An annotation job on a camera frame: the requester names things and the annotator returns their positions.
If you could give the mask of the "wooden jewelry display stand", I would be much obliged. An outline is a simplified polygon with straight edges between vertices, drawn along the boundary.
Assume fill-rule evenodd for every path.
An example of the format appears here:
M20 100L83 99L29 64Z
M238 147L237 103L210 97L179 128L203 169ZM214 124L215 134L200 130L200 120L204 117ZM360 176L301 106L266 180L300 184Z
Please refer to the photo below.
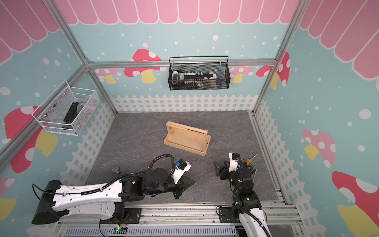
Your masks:
M171 121L166 123L166 128L168 134L164 139L165 145L201 156L206 155L211 140L208 130Z

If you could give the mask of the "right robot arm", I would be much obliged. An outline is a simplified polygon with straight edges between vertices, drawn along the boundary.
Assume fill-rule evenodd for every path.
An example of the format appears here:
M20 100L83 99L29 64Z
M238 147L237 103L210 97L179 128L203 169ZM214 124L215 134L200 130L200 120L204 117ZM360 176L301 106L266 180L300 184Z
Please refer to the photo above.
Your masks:
M233 203L231 207L216 207L221 223L240 223L248 237L270 237L266 213L254 190L257 169L251 159L243 159L239 153L229 153L223 164L214 162L216 175L230 183Z

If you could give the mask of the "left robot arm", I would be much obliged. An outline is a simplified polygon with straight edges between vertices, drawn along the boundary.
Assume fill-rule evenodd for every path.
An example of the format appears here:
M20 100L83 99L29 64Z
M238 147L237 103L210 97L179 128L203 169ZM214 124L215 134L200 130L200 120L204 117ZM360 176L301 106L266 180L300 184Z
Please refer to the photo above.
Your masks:
M146 196L172 193L175 199L195 181L185 173L191 164L170 154L154 158L146 170L120 175L108 183L67 186L51 180L42 195L32 219L33 225L46 225L68 217L93 217L122 222L126 202L140 201Z

